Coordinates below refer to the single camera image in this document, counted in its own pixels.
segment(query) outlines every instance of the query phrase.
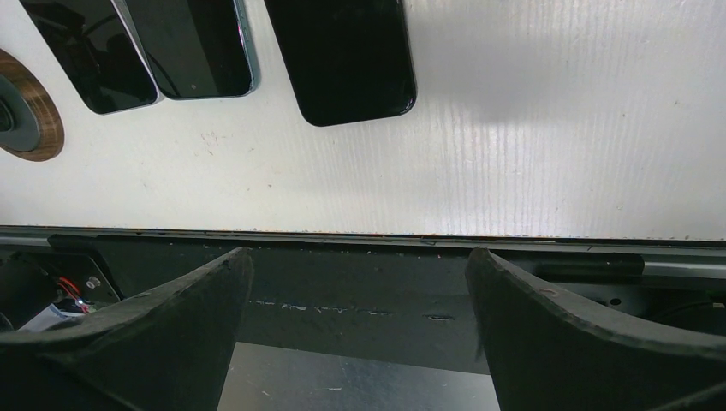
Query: red wire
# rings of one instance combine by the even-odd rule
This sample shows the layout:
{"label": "red wire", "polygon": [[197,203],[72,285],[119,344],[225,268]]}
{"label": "red wire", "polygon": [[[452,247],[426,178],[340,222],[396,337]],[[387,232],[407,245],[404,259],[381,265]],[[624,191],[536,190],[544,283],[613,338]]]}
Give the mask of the red wire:
{"label": "red wire", "polygon": [[61,288],[64,289],[66,293],[68,293],[68,296],[70,296],[70,298],[74,299],[74,301],[76,302],[75,305],[78,306],[84,314],[88,314],[88,308],[86,307],[86,304],[78,304],[80,297],[77,297],[76,295],[71,293],[70,289],[66,287],[65,283],[59,282],[58,285],[60,285]]}
{"label": "red wire", "polygon": [[66,283],[70,288],[72,288],[75,291],[76,295],[80,296],[80,290],[78,289],[78,287],[76,287],[75,284],[73,284],[66,277],[59,277],[58,280],[63,281],[64,283]]}
{"label": "red wire", "polygon": [[68,296],[69,296],[70,298],[72,298],[72,299],[74,299],[74,300],[76,300],[76,301],[78,300],[78,296],[77,296],[77,295],[75,295],[74,293],[72,293],[72,292],[70,291],[70,289],[68,288],[68,286],[67,286],[66,284],[64,284],[64,283],[58,283],[58,285],[60,285],[60,286],[61,286],[61,288],[62,288],[62,289],[63,289],[63,290],[64,290],[64,291],[66,292],[66,293],[68,293]]}

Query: silver metal surface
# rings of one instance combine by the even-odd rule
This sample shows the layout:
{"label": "silver metal surface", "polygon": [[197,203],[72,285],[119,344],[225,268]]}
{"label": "silver metal surface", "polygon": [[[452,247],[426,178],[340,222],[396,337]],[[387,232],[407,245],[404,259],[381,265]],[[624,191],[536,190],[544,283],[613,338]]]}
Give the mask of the silver metal surface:
{"label": "silver metal surface", "polygon": [[689,257],[679,255],[644,255],[644,276],[698,277],[726,280],[723,257]]}
{"label": "silver metal surface", "polygon": [[255,92],[108,116],[0,0],[0,48],[66,131],[49,162],[0,152],[0,225],[726,238],[726,2],[404,3],[414,108],[315,128],[263,0],[245,2]]}
{"label": "silver metal surface", "polygon": [[499,409],[488,375],[237,343],[220,411]]}
{"label": "silver metal surface", "polygon": [[0,246],[50,247],[51,245],[47,236],[0,234]]}

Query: round wooden ring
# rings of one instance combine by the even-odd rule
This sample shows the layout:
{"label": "round wooden ring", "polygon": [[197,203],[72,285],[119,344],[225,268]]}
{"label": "round wooden ring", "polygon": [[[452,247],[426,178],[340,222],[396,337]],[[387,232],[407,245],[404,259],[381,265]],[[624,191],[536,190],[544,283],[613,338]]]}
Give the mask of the round wooden ring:
{"label": "round wooden ring", "polygon": [[18,89],[35,115],[40,129],[40,142],[29,152],[0,147],[10,154],[29,161],[45,161],[57,156],[63,149],[63,124],[51,96],[25,66],[2,49],[0,49],[0,75]]}

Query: phone screen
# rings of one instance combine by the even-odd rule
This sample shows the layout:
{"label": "phone screen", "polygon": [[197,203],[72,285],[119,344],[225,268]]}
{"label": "phone screen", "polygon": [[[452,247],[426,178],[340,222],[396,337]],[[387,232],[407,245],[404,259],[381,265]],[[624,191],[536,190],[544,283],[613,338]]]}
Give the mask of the phone screen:
{"label": "phone screen", "polygon": [[111,1],[21,4],[91,110],[108,114],[157,100],[152,77]]}
{"label": "phone screen", "polygon": [[401,0],[265,0],[300,111],[315,126],[399,116],[416,85]]}
{"label": "phone screen", "polygon": [[159,90],[169,98],[243,96],[253,88],[235,0],[126,0]]}

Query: cable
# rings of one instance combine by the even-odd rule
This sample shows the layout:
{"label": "cable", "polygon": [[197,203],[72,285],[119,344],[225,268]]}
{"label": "cable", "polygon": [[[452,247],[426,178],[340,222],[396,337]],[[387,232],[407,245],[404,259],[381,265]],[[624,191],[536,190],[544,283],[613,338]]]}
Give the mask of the cable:
{"label": "cable", "polygon": [[58,317],[62,317],[64,319],[66,319],[68,317],[66,314],[61,313],[61,310],[59,310],[55,304],[50,304],[48,307],[51,309],[51,312],[54,313],[55,315],[57,315]]}
{"label": "cable", "polygon": [[73,291],[75,291],[75,294],[78,295],[78,297],[80,298],[80,290],[78,289],[78,287],[75,286],[75,284],[73,284],[72,281],[68,280],[66,277],[59,277],[58,281],[61,281],[68,285],[71,289],[73,289]]}
{"label": "cable", "polygon": [[75,294],[71,291],[71,289],[78,290],[78,288],[73,285],[67,278],[60,277],[58,278],[58,285],[68,294],[70,298],[72,298],[75,301],[75,305],[80,308],[80,310],[84,314],[88,314],[88,305],[83,302],[83,300],[80,298],[80,293]]}

